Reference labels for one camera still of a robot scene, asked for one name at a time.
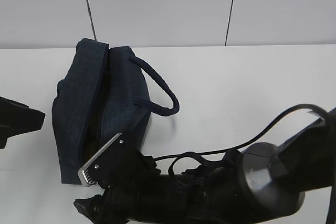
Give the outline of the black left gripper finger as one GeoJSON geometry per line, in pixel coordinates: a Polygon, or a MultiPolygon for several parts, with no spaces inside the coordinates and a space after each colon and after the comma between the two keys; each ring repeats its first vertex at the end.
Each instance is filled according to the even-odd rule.
{"type": "Polygon", "coordinates": [[[40,130],[45,116],[44,112],[1,97],[1,149],[10,137],[40,130]]]}

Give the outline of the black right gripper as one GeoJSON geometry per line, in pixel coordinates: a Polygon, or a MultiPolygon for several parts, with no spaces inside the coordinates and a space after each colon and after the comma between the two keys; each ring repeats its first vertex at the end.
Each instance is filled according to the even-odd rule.
{"type": "Polygon", "coordinates": [[[109,176],[103,195],[73,202],[92,223],[197,223],[189,215],[189,192],[180,192],[161,175],[150,157],[122,160],[109,176]]]}

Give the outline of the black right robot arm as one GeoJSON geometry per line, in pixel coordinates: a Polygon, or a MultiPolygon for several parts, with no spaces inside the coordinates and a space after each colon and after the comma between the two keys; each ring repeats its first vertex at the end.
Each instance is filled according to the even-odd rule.
{"type": "Polygon", "coordinates": [[[296,213],[310,190],[335,189],[335,110],[299,104],[318,119],[277,146],[254,137],[224,150],[218,161],[187,152],[195,169],[162,174],[156,158],[135,147],[129,133],[116,134],[79,170],[85,186],[104,192],[76,199],[92,223],[260,223],[296,213]]]}

